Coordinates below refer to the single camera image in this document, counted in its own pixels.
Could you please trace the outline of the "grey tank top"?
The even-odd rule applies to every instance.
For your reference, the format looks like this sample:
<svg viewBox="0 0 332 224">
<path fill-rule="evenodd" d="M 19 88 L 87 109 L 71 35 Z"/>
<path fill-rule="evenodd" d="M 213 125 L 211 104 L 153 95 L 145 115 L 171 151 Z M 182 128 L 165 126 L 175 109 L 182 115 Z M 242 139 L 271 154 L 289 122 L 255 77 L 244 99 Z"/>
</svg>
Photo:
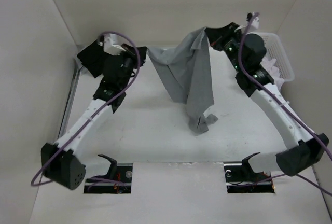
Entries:
<svg viewBox="0 0 332 224">
<path fill-rule="evenodd" d="M 191 131 L 207 132 L 218 118 L 205 113 L 214 105 L 205 28 L 189 33 L 175 48 L 148 47 L 147 55 L 172 101 L 185 105 Z"/>
</svg>

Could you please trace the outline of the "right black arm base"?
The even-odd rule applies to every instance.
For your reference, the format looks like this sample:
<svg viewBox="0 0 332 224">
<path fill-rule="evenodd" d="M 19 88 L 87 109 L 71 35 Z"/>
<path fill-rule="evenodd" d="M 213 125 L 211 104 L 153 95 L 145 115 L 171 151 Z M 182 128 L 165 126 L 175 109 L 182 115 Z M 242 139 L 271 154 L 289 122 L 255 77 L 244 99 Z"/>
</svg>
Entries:
<svg viewBox="0 0 332 224">
<path fill-rule="evenodd" d="M 240 162 L 224 163 L 227 193 L 275 193 L 270 172 L 255 173 L 248 160 L 254 153 Z"/>
</svg>

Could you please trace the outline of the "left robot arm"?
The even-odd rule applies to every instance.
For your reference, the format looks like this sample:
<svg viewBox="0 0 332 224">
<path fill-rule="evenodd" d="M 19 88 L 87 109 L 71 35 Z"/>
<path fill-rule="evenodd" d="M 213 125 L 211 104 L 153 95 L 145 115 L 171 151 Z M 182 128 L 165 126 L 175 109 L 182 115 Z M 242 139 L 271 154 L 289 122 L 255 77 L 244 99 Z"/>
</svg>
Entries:
<svg viewBox="0 0 332 224">
<path fill-rule="evenodd" d="M 43 176 L 69 190 L 78 188 L 86 176 L 86 166 L 80 161 L 84 143 L 120 107 L 126 90 L 145 63 L 146 53 L 146 47 L 122 44 L 104 49 L 92 44 L 78 54 L 82 65 L 102 79 L 88 108 L 70 130 L 41 148 Z"/>
</svg>

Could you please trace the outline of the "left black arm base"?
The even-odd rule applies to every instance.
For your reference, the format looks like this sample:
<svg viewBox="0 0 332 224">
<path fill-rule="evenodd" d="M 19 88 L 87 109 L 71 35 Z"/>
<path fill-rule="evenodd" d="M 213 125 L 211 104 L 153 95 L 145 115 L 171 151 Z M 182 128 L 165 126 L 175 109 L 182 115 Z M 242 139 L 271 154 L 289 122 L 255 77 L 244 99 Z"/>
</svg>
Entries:
<svg viewBox="0 0 332 224">
<path fill-rule="evenodd" d="M 98 157 L 105 159 L 107 171 L 87 176 L 84 183 L 84 194 L 130 194 L 132 188 L 133 164 L 117 163 L 104 154 Z"/>
</svg>

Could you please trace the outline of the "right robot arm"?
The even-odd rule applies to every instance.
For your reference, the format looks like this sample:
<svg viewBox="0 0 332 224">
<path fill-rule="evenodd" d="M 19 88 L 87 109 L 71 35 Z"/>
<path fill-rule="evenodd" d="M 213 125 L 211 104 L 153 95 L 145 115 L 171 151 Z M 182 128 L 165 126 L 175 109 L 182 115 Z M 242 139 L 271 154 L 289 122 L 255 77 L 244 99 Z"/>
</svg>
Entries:
<svg viewBox="0 0 332 224">
<path fill-rule="evenodd" d="M 327 152 L 329 139 L 304 124 L 280 95 L 273 78 L 261 64 L 267 53 L 262 37 L 244 34 L 238 27 L 232 22 L 221 28 L 208 27 L 205 32 L 210 46 L 225 52 L 237 72 L 239 87 L 265 112 L 286 147 L 284 151 L 258 152 L 244 158 L 241 175 L 246 180 L 253 180 L 263 171 L 295 176 L 320 161 Z"/>
</svg>

